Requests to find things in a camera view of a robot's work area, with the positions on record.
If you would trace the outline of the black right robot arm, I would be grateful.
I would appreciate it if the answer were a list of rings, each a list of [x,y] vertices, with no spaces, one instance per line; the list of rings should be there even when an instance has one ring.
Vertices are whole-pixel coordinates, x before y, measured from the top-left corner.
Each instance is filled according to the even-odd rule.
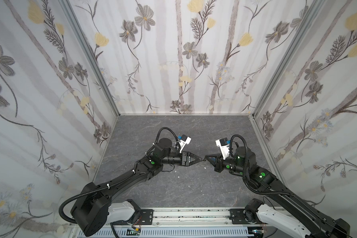
[[[218,173],[227,170],[241,177],[246,187],[255,194],[277,202],[291,217],[253,199],[246,207],[244,218],[249,223],[262,222],[274,226],[294,238],[348,238],[350,225],[343,219],[333,219],[312,207],[293,193],[270,171],[257,165],[256,155],[249,148],[238,147],[234,155],[205,156]]]

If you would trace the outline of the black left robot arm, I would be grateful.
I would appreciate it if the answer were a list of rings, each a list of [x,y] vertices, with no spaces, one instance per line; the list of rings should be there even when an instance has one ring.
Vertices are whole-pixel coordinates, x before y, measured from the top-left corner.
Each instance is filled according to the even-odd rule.
[[[133,168],[108,182],[87,184],[80,194],[64,202],[74,203],[70,213],[72,223],[77,224],[85,236],[97,233],[106,223],[115,222],[110,211],[115,198],[139,183],[148,181],[163,171],[164,165],[189,167],[203,159],[191,152],[175,148],[168,138],[154,143],[146,154],[135,162]]]

